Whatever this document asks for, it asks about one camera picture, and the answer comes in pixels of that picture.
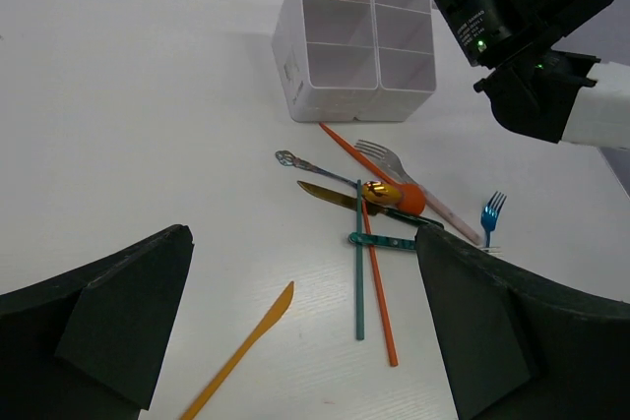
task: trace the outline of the fork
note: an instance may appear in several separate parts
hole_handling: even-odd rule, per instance
[[[507,200],[507,196],[502,192],[495,192],[492,199],[483,208],[481,212],[481,226],[485,230],[485,246],[490,246],[490,233],[496,230],[496,222],[499,219],[499,213],[503,209],[503,205]]]
[[[411,176],[405,172],[401,159],[393,151],[365,140],[359,140],[356,142],[354,147],[369,157],[370,160],[383,172],[392,175],[394,178],[398,177],[399,182],[415,184],[419,187],[424,193],[426,203],[429,207],[453,225],[454,228],[471,240],[476,246],[479,246],[483,242],[481,235],[474,231],[467,223],[456,216],[452,210],[446,207],[437,197],[431,194],[424,186],[415,182]]]

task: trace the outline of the orange spoon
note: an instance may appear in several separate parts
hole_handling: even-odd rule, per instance
[[[380,181],[370,181],[363,184],[361,195],[367,202],[383,207],[394,207],[403,199],[403,193],[398,187]]]
[[[333,130],[328,128],[323,123],[319,124],[333,140],[337,142],[337,144],[342,147],[346,152],[360,162],[364,167],[372,171],[378,177],[380,177],[383,181],[388,184],[396,187],[403,194],[403,199],[396,205],[398,210],[406,211],[408,213],[413,213],[415,215],[420,215],[424,210],[424,206],[426,205],[426,198],[424,197],[424,193],[413,184],[400,184],[396,182],[394,179],[389,177],[383,171],[381,171],[378,167],[372,163],[367,157],[361,154],[359,151],[355,150],[354,147],[336,134]]]

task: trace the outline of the orange chopstick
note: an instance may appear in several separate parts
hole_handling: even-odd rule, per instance
[[[370,228],[370,217],[367,214],[367,205],[365,201],[363,205],[363,221],[365,222],[365,233],[372,234]],[[376,298],[378,299],[378,310],[381,312],[381,322],[383,323],[383,332],[385,333],[385,345],[387,346],[387,355],[390,358],[390,366],[395,368],[398,366],[398,355],[396,354],[396,345],[394,344],[394,335],[392,334],[392,325],[390,323],[390,314],[387,312],[387,302],[385,301],[385,290],[383,289],[383,281],[381,280],[381,272],[378,269],[378,260],[376,259],[376,248],[369,247],[370,261],[372,263],[372,273],[374,274],[374,286],[376,288]]]
[[[352,156],[358,162],[363,164],[363,166],[365,166],[367,169],[369,169],[375,175],[377,175],[378,177],[383,179],[388,184],[391,184],[391,185],[397,186],[397,187],[400,186],[400,184],[398,182],[396,182],[395,180],[391,179],[390,176],[388,176],[383,171],[381,171],[378,167],[376,167],[372,163],[372,161],[370,161],[367,157],[365,157],[359,151],[355,150],[354,147],[350,143],[348,143],[342,137],[337,135],[334,131],[332,131],[330,128],[328,128],[325,124],[320,123],[319,126],[322,127],[322,130],[324,130],[333,140],[335,140],[340,147],[342,147],[344,150],[346,150],[346,152],[350,156]]]

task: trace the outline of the green light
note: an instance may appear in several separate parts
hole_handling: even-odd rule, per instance
[[[485,44],[485,41],[483,41],[482,39],[480,39],[477,43],[476,43],[476,49],[479,50],[479,53],[482,53],[483,51],[485,51],[486,49],[488,49],[487,45]]]

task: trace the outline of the plastic knife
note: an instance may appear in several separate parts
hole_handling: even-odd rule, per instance
[[[356,210],[356,198],[347,196],[346,194],[342,194],[340,192],[335,192],[331,189],[326,189],[325,187],[320,187],[315,184],[311,184],[309,182],[297,181],[297,184],[308,192],[311,196],[315,196],[318,199],[321,199],[326,202],[330,202],[332,204],[336,204],[341,207],[345,207],[346,209]],[[400,211],[396,209],[390,209],[388,207],[377,206],[376,204],[372,204],[370,202],[366,202],[367,204],[367,212],[370,215],[376,215],[377,213],[383,213],[384,215],[389,216],[390,218],[396,219],[398,221],[402,221],[404,223],[408,223],[413,226],[421,226],[421,225],[437,225],[440,228],[444,228],[444,225],[439,221],[432,220],[430,218],[424,218],[422,216],[414,215],[413,213],[407,213],[405,211]]]

